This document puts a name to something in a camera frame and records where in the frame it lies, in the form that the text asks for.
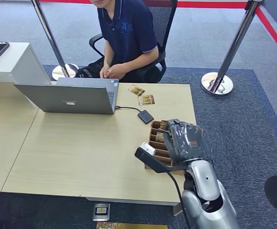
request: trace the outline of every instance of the person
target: person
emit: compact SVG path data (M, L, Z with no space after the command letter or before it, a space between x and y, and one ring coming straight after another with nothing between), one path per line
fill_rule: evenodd
M105 39L104 57L80 69L76 77L145 82L148 76L140 74L138 69L159 56L153 16L149 8L142 0L91 2L98 8L100 27Z

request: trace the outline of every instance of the light wood tabletop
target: light wood tabletop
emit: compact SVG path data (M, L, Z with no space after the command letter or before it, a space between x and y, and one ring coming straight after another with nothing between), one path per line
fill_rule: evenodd
M0 83L0 191L36 112L13 83Z
M155 120L195 124L188 85L139 84L154 105L139 106L132 84L119 84L117 105L146 109ZM134 156L151 126L132 109L114 115L51 114L39 110L2 191L175 205L166 174L145 169ZM179 187L184 178L175 175Z

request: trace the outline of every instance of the laptop logo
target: laptop logo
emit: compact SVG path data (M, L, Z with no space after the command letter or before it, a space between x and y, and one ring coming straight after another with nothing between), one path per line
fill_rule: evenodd
M76 101L64 101L64 103L67 104L67 105L76 105Z

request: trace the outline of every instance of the navy polo shirt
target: navy polo shirt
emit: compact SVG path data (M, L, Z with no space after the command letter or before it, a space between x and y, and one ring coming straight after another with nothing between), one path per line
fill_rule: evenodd
M142 0L115 0L111 20L106 9L98 9L102 36L120 62L129 62L157 47L151 12Z

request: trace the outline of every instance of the gray carpet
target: gray carpet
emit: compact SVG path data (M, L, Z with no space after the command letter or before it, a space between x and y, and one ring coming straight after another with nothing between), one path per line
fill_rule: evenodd
M51 72L53 66L45 68ZM275 113L253 70L229 70L235 88L225 98L201 89L200 77L211 71L168 68L161 83L191 85L197 124L205 130L206 157L213 160L241 229L277 229L277 210L263 191L267 178L277 175ZM93 229L93 204L84 198L0 193L0 220L9 220L14 229ZM112 222L185 227L182 215L172 216L172 207L113 203L111 209Z

